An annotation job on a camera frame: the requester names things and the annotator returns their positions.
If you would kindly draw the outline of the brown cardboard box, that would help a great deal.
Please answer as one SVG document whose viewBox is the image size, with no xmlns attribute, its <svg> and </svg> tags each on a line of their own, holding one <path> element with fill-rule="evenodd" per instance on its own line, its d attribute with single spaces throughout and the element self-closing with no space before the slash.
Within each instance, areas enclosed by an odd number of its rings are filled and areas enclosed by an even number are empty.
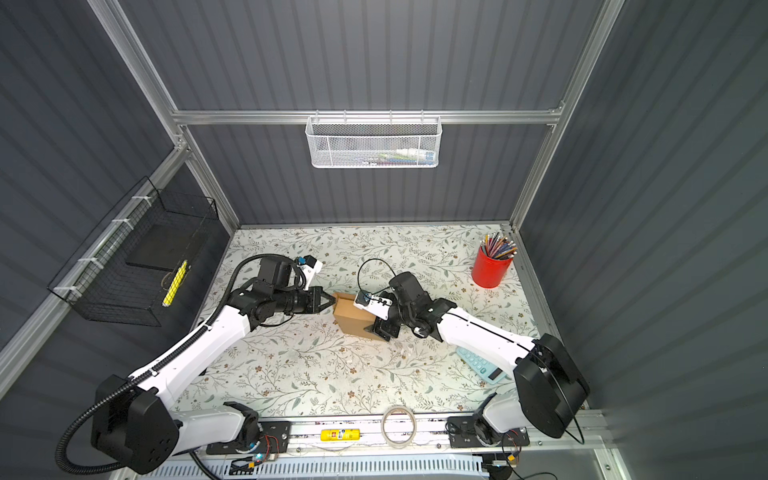
<svg viewBox="0 0 768 480">
<path fill-rule="evenodd" d="M 333 316 L 339 329 L 345 335 L 383 342 L 381 337 L 366 330 L 367 327 L 373 325 L 376 317 L 365 310 L 355 307 L 354 295 L 337 292 L 333 296 L 336 300 L 333 307 Z"/>
</svg>

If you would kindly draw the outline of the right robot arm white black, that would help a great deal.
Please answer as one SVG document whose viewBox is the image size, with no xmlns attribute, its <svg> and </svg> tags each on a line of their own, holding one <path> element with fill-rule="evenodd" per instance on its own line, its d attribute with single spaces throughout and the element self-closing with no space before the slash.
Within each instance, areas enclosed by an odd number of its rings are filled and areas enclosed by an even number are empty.
<svg viewBox="0 0 768 480">
<path fill-rule="evenodd" d="M 474 435 L 486 445 L 524 427 L 561 438 L 589 396 L 585 377 L 557 337 L 522 336 L 482 321 L 451 300 L 431 297 L 410 272 L 394 276 L 382 291 L 359 291 L 354 306 L 375 316 L 368 330 L 385 341 L 405 326 L 418 338 L 468 350 L 514 380 L 514 392 L 490 394 L 473 413 Z"/>
</svg>

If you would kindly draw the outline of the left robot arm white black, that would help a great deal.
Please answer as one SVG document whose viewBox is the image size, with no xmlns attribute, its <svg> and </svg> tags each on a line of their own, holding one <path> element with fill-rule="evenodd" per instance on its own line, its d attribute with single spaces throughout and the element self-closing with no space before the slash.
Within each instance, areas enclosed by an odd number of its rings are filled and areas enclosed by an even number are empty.
<svg viewBox="0 0 768 480">
<path fill-rule="evenodd" d="M 257 274 L 241 285 L 229 282 L 208 319 L 168 351 L 127 378 L 113 376 L 96 394 L 92 446 L 117 468 L 146 474 L 169 457 L 213 443 L 242 452 L 261 447 L 258 413 L 236 401 L 198 412 L 173 412 L 180 394 L 227 349 L 276 314 L 319 314 L 333 296 L 312 283 L 323 264 L 311 255 L 291 259 L 257 254 Z"/>
</svg>

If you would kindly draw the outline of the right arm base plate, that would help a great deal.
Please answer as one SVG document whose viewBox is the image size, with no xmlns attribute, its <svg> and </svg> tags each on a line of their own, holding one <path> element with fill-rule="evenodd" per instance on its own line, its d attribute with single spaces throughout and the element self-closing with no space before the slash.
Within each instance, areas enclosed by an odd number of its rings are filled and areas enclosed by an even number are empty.
<svg viewBox="0 0 768 480">
<path fill-rule="evenodd" d="M 520 448 L 530 445 L 528 433 L 522 428 L 499 433 L 485 420 L 475 416 L 450 416 L 446 421 L 445 431 L 452 448 Z"/>
</svg>

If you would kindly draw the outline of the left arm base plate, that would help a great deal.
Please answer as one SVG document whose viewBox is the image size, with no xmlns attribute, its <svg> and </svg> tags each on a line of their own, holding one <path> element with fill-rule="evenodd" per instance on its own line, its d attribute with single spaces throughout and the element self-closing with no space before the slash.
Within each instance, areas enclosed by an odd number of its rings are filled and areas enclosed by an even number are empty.
<svg viewBox="0 0 768 480">
<path fill-rule="evenodd" d="M 289 445 L 292 424 L 289 421 L 266 421 L 259 423 L 259 435 L 256 440 L 245 444 L 237 440 L 228 443 L 213 443 L 205 448 L 208 455 L 235 454 L 282 454 Z"/>
</svg>

